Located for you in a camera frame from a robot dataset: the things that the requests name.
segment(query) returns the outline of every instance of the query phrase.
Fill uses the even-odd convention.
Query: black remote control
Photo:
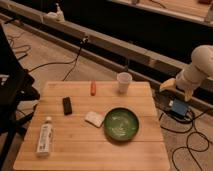
[[[72,105],[69,97],[65,97],[62,99],[64,114],[69,115],[72,114]]]

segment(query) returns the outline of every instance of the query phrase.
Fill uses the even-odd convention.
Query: paper cup
[[[132,82],[132,75],[128,72],[121,72],[117,74],[118,91],[119,93],[126,93],[129,84]]]

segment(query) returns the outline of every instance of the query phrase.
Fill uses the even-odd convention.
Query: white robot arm
[[[178,87],[185,92],[185,101],[190,100],[195,89],[207,78],[213,78],[213,46],[201,45],[191,55],[192,62],[177,74],[163,82],[160,91]]]

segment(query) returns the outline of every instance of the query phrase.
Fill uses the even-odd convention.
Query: wooden table
[[[124,3],[131,3],[131,0],[117,0]],[[154,0],[157,3],[162,4],[167,10],[180,12],[182,14],[188,14],[205,18],[209,9],[209,4],[199,3],[198,0]],[[162,8],[159,4],[150,0],[140,0],[141,5],[148,5],[153,7]]]
[[[133,82],[127,94],[117,92],[117,83],[96,82],[96,96],[90,96],[90,82],[48,82],[16,158],[15,170],[135,171],[169,170],[169,160],[156,116],[150,85]],[[64,116],[62,98],[70,96],[73,114]],[[128,143],[110,142],[101,128],[84,121],[95,111],[105,115],[115,107],[126,107],[139,118],[140,128]],[[40,126],[51,116],[54,126],[52,152],[36,157]]]

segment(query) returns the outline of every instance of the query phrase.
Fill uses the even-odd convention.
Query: chair
[[[16,133],[24,136],[26,129],[22,126],[31,120],[33,113],[20,119],[16,118],[17,106],[21,101],[38,100],[39,93],[32,87],[34,79],[28,70],[22,68],[16,59],[0,24],[0,135],[7,133],[0,153],[0,170]]]

